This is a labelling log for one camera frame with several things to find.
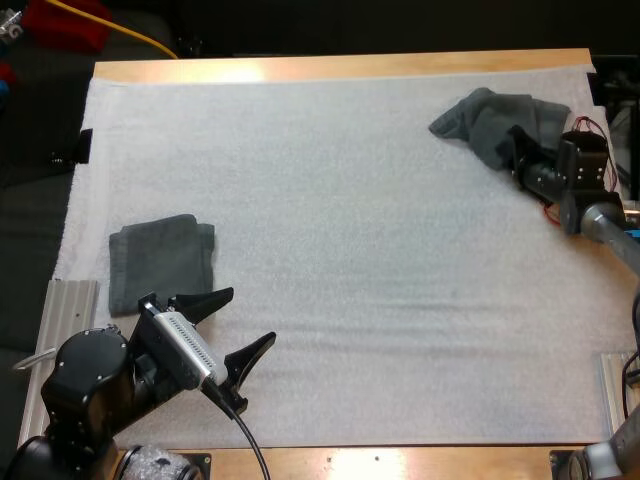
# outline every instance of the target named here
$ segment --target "crumpled gray cloth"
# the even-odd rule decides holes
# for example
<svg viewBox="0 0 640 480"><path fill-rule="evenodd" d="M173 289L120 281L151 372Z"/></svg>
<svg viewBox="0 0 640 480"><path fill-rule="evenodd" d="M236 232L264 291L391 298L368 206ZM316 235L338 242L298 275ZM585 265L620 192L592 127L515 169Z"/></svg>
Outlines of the crumpled gray cloth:
<svg viewBox="0 0 640 480"><path fill-rule="evenodd" d="M193 215L177 215L129 225L109 237L112 316L138 310L138 299L156 292L158 300L178 293L213 289L211 255L214 227L198 224Z"/></svg>
<svg viewBox="0 0 640 480"><path fill-rule="evenodd" d="M513 142L509 131L521 127L546 150L557 150L569 107L536 100L531 95L506 95L488 88L478 88L456 106L438 117L429 130L440 138L456 138L469 142L469 147L494 170L511 168L513 159L503 152Z"/></svg>

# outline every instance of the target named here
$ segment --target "white foam mat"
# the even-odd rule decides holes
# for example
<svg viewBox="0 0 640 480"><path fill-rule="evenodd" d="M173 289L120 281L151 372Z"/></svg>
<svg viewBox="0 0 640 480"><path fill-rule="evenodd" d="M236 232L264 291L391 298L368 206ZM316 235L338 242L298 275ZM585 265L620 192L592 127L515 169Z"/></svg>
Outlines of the white foam mat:
<svg viewBox="0 0 640 480"><path fill-rule="evenodd" d="M602 440L599 355L634 346L635 278L427 130L479 86L604 123L585 71L94 80L91 160L76 169L56 276L97 278L104 324L110 233L179 213L214 224L215 286L236 297L203 335L224 354L278 333L243 387L264 446ZM118 440L246 446L198 392Z"/></svg>

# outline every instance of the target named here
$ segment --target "table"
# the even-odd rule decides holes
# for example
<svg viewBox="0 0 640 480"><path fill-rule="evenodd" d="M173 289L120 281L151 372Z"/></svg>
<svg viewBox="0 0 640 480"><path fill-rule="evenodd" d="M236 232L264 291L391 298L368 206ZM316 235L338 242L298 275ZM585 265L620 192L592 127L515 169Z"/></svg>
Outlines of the table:
<svg viewBox="0 0 640 480"><path fill-rule="evenodd" d="M97 63L94 77L138 83L278 82L530 70L591 64L587 49ZM273 478L548 479L551 446L264 449ZM249 449L207 450L213 478L262 478Z"/></svg>

